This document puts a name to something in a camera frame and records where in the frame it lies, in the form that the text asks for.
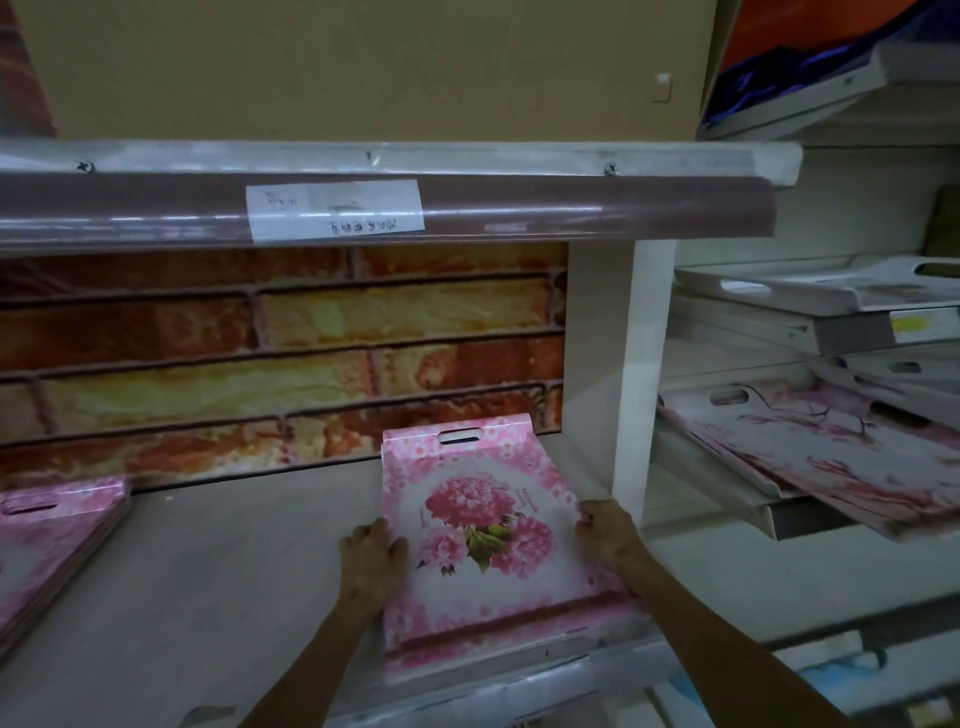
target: brick pattern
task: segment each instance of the brick pattern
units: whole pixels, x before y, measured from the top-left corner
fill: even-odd
[[[566,245],[0,260],[0,489],[376,456],[385,428],[560,428]]]

